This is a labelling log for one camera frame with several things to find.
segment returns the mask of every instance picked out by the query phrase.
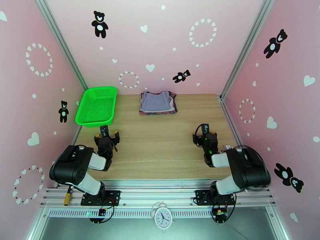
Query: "circle of hearts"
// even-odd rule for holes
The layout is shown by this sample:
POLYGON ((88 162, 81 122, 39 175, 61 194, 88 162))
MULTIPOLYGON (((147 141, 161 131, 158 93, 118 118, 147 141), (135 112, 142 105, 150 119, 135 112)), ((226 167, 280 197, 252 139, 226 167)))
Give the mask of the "circle of hearts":
POLYGON ((138 77, 136 74, 134 74, 134 72, 130 72, 130 71, 125 71, 125 72, 121 73, 120 76, 119 76, 119 78, 118 78, 118 80, 119 80, 120 84, 121 84, 124 88, 128 88, 128 89, 136 88, 136 87, 138 86, 138 84, 140 83, 139 77, 138 77), (123 76, 124 74, 134 75, 134 77, 136 78, 136 84, 135 84, 134 86, 127 86, 127 85, 125 85, 125 84, 122 82, 122 76, 123 76))
POLYGON ((52 64, 52 58, 51 58, 51 54, 50 52, 47 51, 47 48, 45 46, 42 46, 42 44, 38 43, 38 45, 36 45, 35 43, 32 43, 30 46, 27 47, 27 52, 26 52, 26 62, 27 62, 27 65, 30 66, 30 70, 32 72, 34 72, 37 76, 41 76, 41 77, 44 77, 44 76, 49 76, 52 72, 52 68, 53 68, 53 64, 52 64), (33 49, 36 49, 36 48, 40 48, 41 50, 43 50, 44 52, 47 53, 47 56, 49 58, 49 68, 47 71, 45 71, 44 73, 39 73, 39 71, 33 66, 31 65, 31 61, 28 59, 31 57, 30 53, 29 52, 32 52, 32 48, 33 49))
POLYGON ((201 19, 200 21, 196 21, 196 22, 194 23, 194 26, 192 26, 192 27, 190 28, 189 41, 190 41, 191 44, 192 44, 193 46, 195 46, 196 48, 198 48, 198 47, 203 48, 203 47, 209 45, 209 44, 213 41, 213 38, 216 37, 216 35, 217 35, 217 33, 216 33, 216 31, 217 31, 216 23, 215 23, 215 22, 211 22, 211 21, 212 21, 211 19, 205 19, 205 18, 203 18, 203 19, 201 19), (213 31, 212 36, 209 38, 208 42, 205 42, 204 44, 203 44, 203 43, 202 43, 202 44, 196 43, 196 41, 194 41, 194 39, 193 39, 193 37, 192 37, 192 35, 193 35, 193 32, 192 32, 192 31, 195 30, 195 29, 196 29, 195 26, 198 26, 200 23, 204 23, 204 24, 207 24, 207 25, 211 25, 211 27, 213 28, 213 30, 212 30, 212 31, 213 31))
POLYGON ((242 100, 240 106, 239 106, 239 115, 240 115, 240 119, 246 124, 246 123, 251 123, 253 119, 255 119, 256 117, 256 107, 254 106, 254 103, 252 100, 249 100, 249 98, 247 98, 246 100, 242 100), (252 105, 252 111, 253 111, 253 114, 251 115, 252 118, 246 120, 246 119, 243 119, 243 116, 242 116, 242 111, 241 111, 241 108, 242 106, 245 104, 245 103, 249 103, 250 105, 252 105))
MULTIPOLYGON (((29 198, 26 198, 25 200, 21 200, 21 197, 19 198, 17 195, 18 195, 18 190, 17 190, 17 185, 20 184, 20 180, 22 178, 22 176, 25 176, 27 174, 28 171, 34 171, 34 170, 37 170, 39 173, 41 173, 41 184, 39 185, 39 190, 37 191, 37 193, 42 189, 43 187, 43 183, 42 181, 44 181, 45 179, 45 176, 43 174, 43 169, 40 167, 37 167, 36 165, 32 165, 30 167, 30 170, 27 170, 27 169, 24 169, 22 172, 21 172, 21 176, 19 178, 17 178, 15 180, 15 182, 13 183, 13 187, 14 187, 14 191, 12 192, 12 197, 16 200, 16 204, 20 204, 20 203, 23 203, 23 204, 28 204, 29 203, 29 198)), ((34 193, 32 197, 30 197, 30 200, 31 199, 34 199, 38 196, 37 193, 34 193)))

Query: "white heart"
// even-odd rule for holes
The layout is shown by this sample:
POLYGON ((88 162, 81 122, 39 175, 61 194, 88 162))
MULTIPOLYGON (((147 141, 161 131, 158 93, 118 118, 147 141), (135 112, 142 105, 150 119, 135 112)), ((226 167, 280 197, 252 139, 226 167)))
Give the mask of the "white heart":
POLYGON ((37 132, 33 132, 31 134, 31 138, 28 139, 27 144, 29 146, 35 146, 35 145, 39 144, 39 135, 37 132))
POLYGON ((314 77, 310 77, 310 76, 306 75, 303 78, 304 87, 312 85, 315 81, 316 81, 316 79, 314 77))
POLYGON ((144 33, 147 33, 148 26, 147 25, 140 26, 140 30, 142 30, 142 32, 144 32, 144 33))
POLYGON ((298 222, 298 218, 297 218, 297 216, 296 216, 295 213, 291 213, 291 214, 290 214, 290 218, 291 218, 292 220, 294 220, 295 222, 298 222))
POLYGON ((4 12, 0 11, 0 20, 8 21, 4 12))
POLYGON ((268 117, 268 120, 267 120, 267 128, 271 128, 271 129, 275 129, 277 128, 277 123, 273 120, 273 117, 268 117))
POLYGON ((154 64, 147 64, 146 65, 146 69, 149 71, 149 72, 152 72, 155 68, 155 65, 154 64))

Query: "green plastic basket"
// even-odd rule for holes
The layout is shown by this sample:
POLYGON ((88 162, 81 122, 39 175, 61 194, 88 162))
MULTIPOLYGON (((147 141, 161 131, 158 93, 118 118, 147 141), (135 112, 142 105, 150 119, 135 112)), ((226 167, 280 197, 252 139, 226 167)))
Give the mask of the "green plastic basket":
POLYGON ((113 86, 87 89, 82 97, 76 123, 86 127, 111 125, 116 107, 117 88, 113 86))

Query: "black mounting bracket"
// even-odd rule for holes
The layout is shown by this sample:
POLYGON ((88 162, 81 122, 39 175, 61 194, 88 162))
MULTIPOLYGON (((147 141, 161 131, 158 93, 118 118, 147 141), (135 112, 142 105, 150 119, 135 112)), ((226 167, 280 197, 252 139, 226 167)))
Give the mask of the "black mounting bracket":
POLYGON ((226 202, 228 205, 235 205, 233 194, 219 195, 215 197, 213 202, 213 200, 210 200, 209 190, 196 190, 195 193, 196 197, 194 200, 196 200, 196 203, 199 206, 214 205, 214 203, 216 205, 225 205, 226 202))
POLYGON ((103 198, 97 198, 89 194, 84 194, 82 196, 81 205, 82 206, 100 206, 104 203, 104 206, 114 206, 119 205, 121 191, 119 190, 106 190, 103 198))

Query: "patterned fabric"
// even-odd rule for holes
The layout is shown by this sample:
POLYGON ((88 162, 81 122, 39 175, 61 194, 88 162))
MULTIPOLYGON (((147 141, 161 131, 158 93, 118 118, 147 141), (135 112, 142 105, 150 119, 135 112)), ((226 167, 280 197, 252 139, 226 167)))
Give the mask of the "patterned fabric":
POLYGON ((177 95, 175 93, 170 92, 170 91, 169 91, 169 95, 173 99, 174 111, 170 111, 170 112, 143 112, 140 108, 140 111, 139 111, 140 115, 161 115, 161 114, 175 114, 175 113, 177 113, 178 109, 177 109, 176 103, 174 101, 174 99, 176 98, 177 95))

